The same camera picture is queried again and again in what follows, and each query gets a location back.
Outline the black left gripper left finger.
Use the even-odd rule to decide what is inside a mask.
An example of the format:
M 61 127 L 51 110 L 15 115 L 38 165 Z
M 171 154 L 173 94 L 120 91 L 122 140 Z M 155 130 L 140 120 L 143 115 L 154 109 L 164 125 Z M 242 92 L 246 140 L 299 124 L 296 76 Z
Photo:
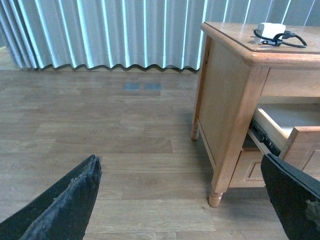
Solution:
M 81 240 L 102 176 L 91 155 L 28 205 L 1 222 L 2 240 Z

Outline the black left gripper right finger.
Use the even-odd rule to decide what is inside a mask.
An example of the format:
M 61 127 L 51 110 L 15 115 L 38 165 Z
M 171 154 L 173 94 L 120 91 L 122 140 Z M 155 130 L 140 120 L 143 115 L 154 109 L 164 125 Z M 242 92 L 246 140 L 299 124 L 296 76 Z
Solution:
M 320 181 L 272 153 L 261 172 L 270 202 L 290 240 L 320 238 Z

